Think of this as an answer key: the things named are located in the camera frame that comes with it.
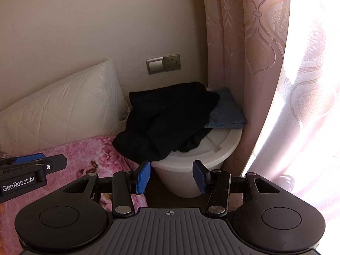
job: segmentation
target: white quilted pillow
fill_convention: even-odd
[[[77,72],[0,112],[0,151],[22,156],[124,130],[129,113],[111,60]]]

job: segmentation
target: crosshair symbol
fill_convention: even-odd
[[[166,213],[168,216],[171,216],[171,215],[175,214],[175,212],[174,212],[174,211],[171,211],[171,210],[168,210],[168,211],[166,211],[165,213]]]

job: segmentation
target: power socket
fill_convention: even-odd
[[[181,69],[180,55],[165,56],[164,69],[166,72]]]

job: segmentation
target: floor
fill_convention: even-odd
[[[198,207],[205,210],[209,195],[194,198],[178,197],[171,193],[162,183],[154,169],[151,169],[150,180],[145,189],[147,205],[151,208],[190,208]],[[232,193],[229,197],[229,211],[236,210],[242,205],[242,194]]]

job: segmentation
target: patterned curtain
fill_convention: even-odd
[[[340,0],[205,1],[209,86],[230,87],[249,121],[224,169],[257,172],[316,207],[326,220],[317,249],[334,254],[340,227]],[[238,6],[234,12],[232,5]],[[241,10],[245,25],[236,28]],[[237,30],[245,37],[230,38]]]

